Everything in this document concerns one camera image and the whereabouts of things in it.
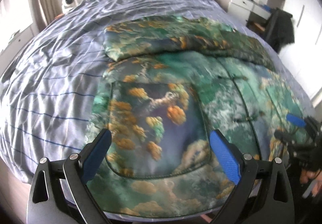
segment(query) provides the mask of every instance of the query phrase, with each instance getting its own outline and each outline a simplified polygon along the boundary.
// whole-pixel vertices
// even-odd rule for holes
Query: folded quilt
[[[220,207],[234,188],[212,153],[220,129],[242,153],[287,161],[274,131],[300,103],[260,43],[207,19],[148,17],[107,27],[116,60],[94,99],[87,142],[102,128],[112,145],[88,188],[106,212],[175,218]]]

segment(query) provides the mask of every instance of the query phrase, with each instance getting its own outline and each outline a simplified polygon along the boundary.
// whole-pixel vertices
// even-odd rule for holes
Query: white desk drawer
[[[229,15],[234,16],[236,19],[238,19],[243,25],[246,26],[249,15],[251,12],[245,8],[242,8],[234,3],[230,3],[228,7]]]
[[[254,4],[249,1],[249,0],[230,0],[230,2],[240,6],[240,7],[243,7],[247,10],[252,10]]]
[[[257,15],[261,16],[265,20],[268,20],[270,17],[270,13],[268,11],[265,11],[262,7],[255,5],[252,9],[253,13],[256,13]]]

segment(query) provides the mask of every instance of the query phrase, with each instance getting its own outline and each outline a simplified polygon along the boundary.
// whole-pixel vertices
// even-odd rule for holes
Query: desk
[[[251,0],[216,0],[216,2],[244,25],[247,24],[251,12],[266,20],[270,17],[270,12]]]

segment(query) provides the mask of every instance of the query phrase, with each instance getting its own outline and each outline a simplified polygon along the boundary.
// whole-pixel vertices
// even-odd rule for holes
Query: wrinkled bedsheet
[[[37,35],[1,79],[0,155],[18,179],[31,183],[43,156],[60,160],[83,148],[94,96],[112,61],[104,54],[105,27],[168,14],[207,17],[258,38],[213,0],[84,0]],[[300,85],[258,40],[305,113],[312,114]]]

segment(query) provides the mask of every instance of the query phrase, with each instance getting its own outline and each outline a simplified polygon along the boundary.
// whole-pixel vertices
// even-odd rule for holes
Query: person's hand
[[[322,187],[322,172],[321,170],[318,170],[317,172],[312,172],[302,169],[300,176],[301,184],[307,183],[309,180],[312,180],[314,178],[316,178],[316,180],[318,181],[312,189],[312,195],[315,197]]]

